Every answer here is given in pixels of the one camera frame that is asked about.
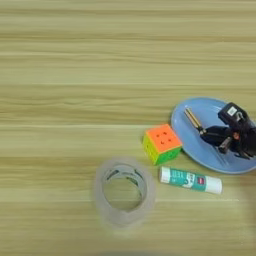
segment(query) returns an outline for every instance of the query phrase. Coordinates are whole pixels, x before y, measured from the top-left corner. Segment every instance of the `glue stick cap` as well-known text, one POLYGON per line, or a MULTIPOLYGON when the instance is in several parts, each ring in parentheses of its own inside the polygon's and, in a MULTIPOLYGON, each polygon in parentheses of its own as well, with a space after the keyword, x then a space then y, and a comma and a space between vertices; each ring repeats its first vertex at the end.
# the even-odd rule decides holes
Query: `glue stick cap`
POLYGON ((222 182, 221 179, 206 176, 206 189, 205 192, 221 194, 222 182))
POLYGON ((171 178, 170 168, 161 167, 159 170, 159 180, 162 183, 169 183, 171 178))

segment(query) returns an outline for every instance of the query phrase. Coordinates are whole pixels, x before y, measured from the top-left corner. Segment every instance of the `clear tape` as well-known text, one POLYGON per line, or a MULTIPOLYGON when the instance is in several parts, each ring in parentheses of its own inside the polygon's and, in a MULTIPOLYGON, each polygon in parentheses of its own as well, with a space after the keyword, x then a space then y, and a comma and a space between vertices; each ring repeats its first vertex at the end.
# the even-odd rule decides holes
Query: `clear tape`
POLYGON ((96 171, 94 199, 101 215, 112 224, 125 227, 142 220, 154 207, 155 184, 147 169, 132 158, 114 158, 105 162, 96 171), (138 186, 140 204, 131 211, 116 209, 104 194, 104 183, 112 179, 128 178, 138 186))

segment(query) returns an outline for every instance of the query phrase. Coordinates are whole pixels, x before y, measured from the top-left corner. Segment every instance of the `blue plate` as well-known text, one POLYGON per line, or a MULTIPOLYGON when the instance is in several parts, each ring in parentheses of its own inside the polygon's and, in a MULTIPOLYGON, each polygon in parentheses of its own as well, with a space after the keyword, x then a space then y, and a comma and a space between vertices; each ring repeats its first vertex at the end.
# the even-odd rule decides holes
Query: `blue plate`
POLYGON ((238 158, 234 153, 226 155, 219 153, 218 149, 204 142, 198 131, 185 115, 185 108, 192 112, 207 128, 212 125, 224 126, 218 118, 218 112, 227 103, 211 98, 193 98, 184 101, 176 107, 172 115, 172 127, 183 143, 183 150, 196 162, 212 170, 227 173, 241 174, 256 169, 256 158, 251 160, 238 158))

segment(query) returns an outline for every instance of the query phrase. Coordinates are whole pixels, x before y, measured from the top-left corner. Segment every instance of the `rubik's cube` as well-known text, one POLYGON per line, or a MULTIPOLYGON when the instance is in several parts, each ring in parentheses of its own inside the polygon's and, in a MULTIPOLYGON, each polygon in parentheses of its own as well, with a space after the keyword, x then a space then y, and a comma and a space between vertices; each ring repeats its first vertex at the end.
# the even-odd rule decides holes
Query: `rubik's cube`
POLYGON ((182 143, 168 124, 146 131, 143 139, 145 151, 155 165, 178 156, 182 143))

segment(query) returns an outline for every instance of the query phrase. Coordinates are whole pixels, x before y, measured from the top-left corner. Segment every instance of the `white glue stick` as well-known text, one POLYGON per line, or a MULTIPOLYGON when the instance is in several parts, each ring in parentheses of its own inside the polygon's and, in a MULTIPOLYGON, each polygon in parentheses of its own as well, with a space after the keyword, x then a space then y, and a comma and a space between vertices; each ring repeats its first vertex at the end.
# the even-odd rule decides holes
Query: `white glue stick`
POLYGON ((159 171, 160 182, 183 188, 221 194, 222 182, 218 178, 204 176, 197 173, 161 167, 159 171))

